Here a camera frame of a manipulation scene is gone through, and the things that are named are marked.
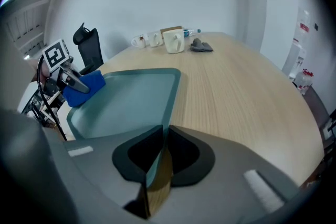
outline chair backrest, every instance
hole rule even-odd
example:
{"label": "chair backrest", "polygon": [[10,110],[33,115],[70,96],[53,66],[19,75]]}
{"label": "chair backrest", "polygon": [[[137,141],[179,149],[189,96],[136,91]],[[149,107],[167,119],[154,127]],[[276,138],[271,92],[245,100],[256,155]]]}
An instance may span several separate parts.
{"label": "chair backrest", "polygon": [[101,56],[97,29],[88,30],[84,23],[73,35],[73,43],[78,45],[85,66],[93,65],[90,72],[99,68],[104,62]]}

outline floor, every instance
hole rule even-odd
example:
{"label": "floor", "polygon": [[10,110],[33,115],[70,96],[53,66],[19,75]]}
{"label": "floor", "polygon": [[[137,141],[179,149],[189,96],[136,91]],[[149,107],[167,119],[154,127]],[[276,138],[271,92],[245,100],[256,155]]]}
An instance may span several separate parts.
{"label": "floor", "polygon": [[[304,95],[303,98],[306,101],[307,105],[309,106],[316,120],[316,123],[319,127],[323,148],[325,149],[324,153],[326,154],[330,146],[334,143],[333,137],[325,139],[323,134],[323,129],[325,128],[326,124],[330,119],[329,114],[313,87],[310,87],[308,89],[306,95]],[[327,163],[324,162],[320,163],[320,165],[315,169],[315,171],[310,175],[310,177],[307,178],[307,180],[301,185],[301,188],[306,188],[312,182],[319,180],[320,175],[325,171],[326,168]]]}

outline cable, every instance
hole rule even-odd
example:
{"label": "cable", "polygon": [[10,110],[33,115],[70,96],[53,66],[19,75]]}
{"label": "cable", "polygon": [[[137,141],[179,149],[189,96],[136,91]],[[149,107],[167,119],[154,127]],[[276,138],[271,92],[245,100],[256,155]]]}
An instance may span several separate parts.
{"label": "cable", "polygon": [[58,127],[59,132],[60,132],[61,135],[63,136],[63,139],[66,141],[67,138],[66,138],[66,136],[65,136],[65,133],[63,132],[63,130],[62,130],[62,128],[61,128],[61,125],[59,125],[58,120],[57,120],[55,114],[53,113],[53,111],[51,110],[51,107],[49,106],[49,104],[48,104],[46,98],[44,97],[43,91],[42,91],[41,81],[40,81],[40,69],[41,69],[41,66],[42,66],[42,63],[43,63],[43,59],[44,59],[44,56],[42,55],[42,56],[40,57],[40,59],[38,60],[38,65],[37,65],[37,86],[38,86],[38,90],[39,90],[39,92],[40,92],[40,94],[41,94],[41,96],[42,96],[42,100],[43,100],[44,104],[46,105],[46,107],[47,107],[47,109],[48,109],[50,115],[51,115],[52,118],[54,119],[54,121],[55,121],[55,123],[56,123],[56,125],[57,125],[57,127]]}

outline blue sponge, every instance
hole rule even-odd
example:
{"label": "blue sponge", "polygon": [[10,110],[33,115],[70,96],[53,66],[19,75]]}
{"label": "blue sponge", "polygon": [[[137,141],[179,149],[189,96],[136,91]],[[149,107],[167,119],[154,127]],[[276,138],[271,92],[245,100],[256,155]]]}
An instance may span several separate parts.
{"label": "blue sponge", "polygon": [[106,83],[100,70],[96,70],[79,78],[86,86],[90,88],[89,93],[82,93],[66,86],[63,91],[63,96],[67,100],[70,107],[79,106],[88,101],[96,92],[98,92]]}

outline mug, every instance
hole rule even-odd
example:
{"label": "mug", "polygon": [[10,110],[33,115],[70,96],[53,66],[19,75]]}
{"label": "mug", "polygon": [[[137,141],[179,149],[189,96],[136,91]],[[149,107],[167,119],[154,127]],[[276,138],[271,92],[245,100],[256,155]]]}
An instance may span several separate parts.
{"label": "mug", "polygon": [[143,35],[136,36],[132,39],[131,44],[139,49],[143,49],[146,47],[145,37]]}
{"label": "mug", "polygon": [[163,39],[160,31],[154,31],[147,34],[151,47],[157,47],[163,44]]}
{"label": "mug", "polygon": [[163,39],[166,49],[170,54],[184,51],[184,32],[182,29],[163,32]]}

